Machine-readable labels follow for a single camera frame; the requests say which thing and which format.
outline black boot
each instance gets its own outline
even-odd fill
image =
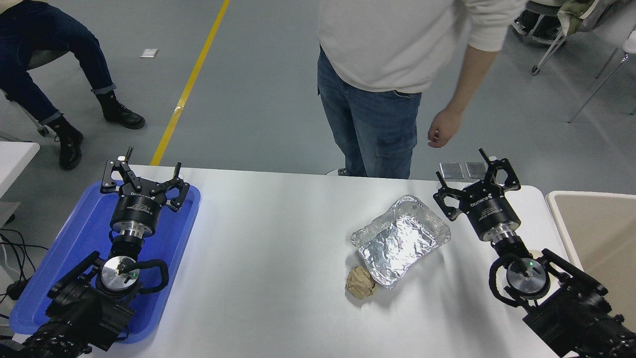
[[[139,129],[146,124],[144,117],[126,108],[117,101],[115,92],[97,94],[97,100],[102,105],[104,118],[109,122],[116,122],[129,129]]]
[[[52,120],[47,124],[55,131],[60,141],[60,166],[70,170],[78,166],[81,160],[80,144],[84,135],[66,121],[64,116]]]

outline blue tray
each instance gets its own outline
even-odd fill
[[[33,334],[48,321],[45,311],[51,303],[48,291],[64,274],[94,250],[106,259],[111,248],[108,239],[110,220],[113,216],[117,194],[101,194],[101,183],[87,188],[71,212],[64,227],[39,268],[26,286],[17,304],[11,311],[10,326],[16,333]],[[161,319],[172,283],[186,248],[192,225],[197,216],[201,194],[190,185],[190,190],[181,209],[174,213],[163,208],[159,216],[156,233],[146,238],[139,260],[162,259],[168,264],[170,282],[168,287],[155,294],[138,295],[130,307],[135,314],[128,323],[128,339],[123,343],[135,343],[147,337]],[[142,272],[144,287],[154,287],[161,282],[159,270]]]

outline sleeve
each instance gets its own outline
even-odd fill
[[[468,44],[478,50],[501,50],[508,25],[525,8],[527,0],[463,0],[472,22]]]

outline white table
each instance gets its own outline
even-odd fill
[[[173,171],[132,167],[156,181]],[[365,301],[346,292],[347,273],[361,263],[351,233],[404,194],[443,217],[432,199],[436,182],[181,173],[202,202],[162,320],[149,338],[95,349],[92,358],[556,357],[522,322],[523,309],[491,295],[488,269],[497,256],[465,215],[450,223],[451,241],[395,289]],[[507,197],[528,248],[566,257],[543,195],[524,187]]]
[[[37,143],[0,141],[0,197],[9,189],[39,150]],[[0,226],[11,217],[19,203],[0,203]]]

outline beige bin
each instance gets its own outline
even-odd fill
[[[636,195],[554,191],[546,201],[569,260],[602,283],[636,330]]]

